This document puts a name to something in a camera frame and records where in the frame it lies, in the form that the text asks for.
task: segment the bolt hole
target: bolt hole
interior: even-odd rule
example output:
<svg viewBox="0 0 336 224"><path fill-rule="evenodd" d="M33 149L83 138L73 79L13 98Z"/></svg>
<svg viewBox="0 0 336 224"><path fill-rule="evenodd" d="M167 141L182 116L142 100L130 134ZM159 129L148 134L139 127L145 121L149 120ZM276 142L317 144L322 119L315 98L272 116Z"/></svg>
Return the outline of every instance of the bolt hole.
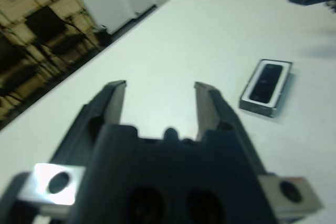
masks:
<svg viewBox="0 0 336 224"><path fill-rule="evenodd" d="M132 224L159 224L164 215L163 198L153 188L139 188L133 192L129 202Z"/></svg>
<svg viewBox="0 0 336 224"><path fill-rule="evenodd" d="M52 194L57 194L62 191L69 183L70 176L65 173L56 174L49 182L48 189Z"/></svg>
<svg viewBox="0 0 336 224"><path fill-rule="evenodd" d="M302 202L302 196L296 186L290 182L282 181L280 183L280 190L283 195L294 203Z"/></svg>
<svg viewBox="0 0 336 224"><path fill-rule="evenodd" d="M193 190L187 199L193 224L224 224L224 210L219 199L210 191Z"/></svg>

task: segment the table surface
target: table surface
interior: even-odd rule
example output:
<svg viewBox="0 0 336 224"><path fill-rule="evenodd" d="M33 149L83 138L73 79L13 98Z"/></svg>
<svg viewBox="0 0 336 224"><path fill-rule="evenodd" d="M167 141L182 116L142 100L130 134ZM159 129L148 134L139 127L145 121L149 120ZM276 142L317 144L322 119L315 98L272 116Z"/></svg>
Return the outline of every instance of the table surface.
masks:
<svg viewBox="0 0 336 224"><path fill-rule="evenodd" d="M12 176L44 163L83 104L103 85L127 80L121 123L143 137L197 132L195 81L214 85L235 109L269 171L307 177L336 216L336 14L286 0L171 0L0 132L0 194ZM293 62L279 116L238 108L262 58Z"/></svg>

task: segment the black chair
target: black chair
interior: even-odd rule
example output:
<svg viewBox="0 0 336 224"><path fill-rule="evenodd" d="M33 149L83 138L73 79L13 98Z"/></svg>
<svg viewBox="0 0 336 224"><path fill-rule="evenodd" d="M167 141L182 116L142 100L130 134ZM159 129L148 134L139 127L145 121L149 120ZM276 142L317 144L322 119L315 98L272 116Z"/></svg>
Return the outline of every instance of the black chair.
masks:
<svg viewBox="0 0 336 224"><path fill-rule="evenodd" d="M35 46L37 44L46 46L53 55L57 56L65 64L67 64L67 62L65 62L61 58L61 56L68 52L70 49L76 49L76 51L80 53L77 49L79 43L83 43L86 51L88 51L85 40L91 43L96 49L98 49L97 46L77 26L75 26L71 22L60 19L49 6L42 7L35 13L26 17L25 24L37 37ZM67 25L75 28L77 33L67 34ZM49 42L51 42L60 35L64 36L62 40L56 42L56 44L52 46L47 45ZM45 52L42 47L37 48L50 62L50 55Z"/></svg>
<svg viewBox="0 0 336 224"><path fill-rule="evenodd" d="M22 95L16 89L32 77L40 73L39 66L29 62L26 51L13 44L7 37L0 34L0 96L12 97L22 102Z"/></svg>

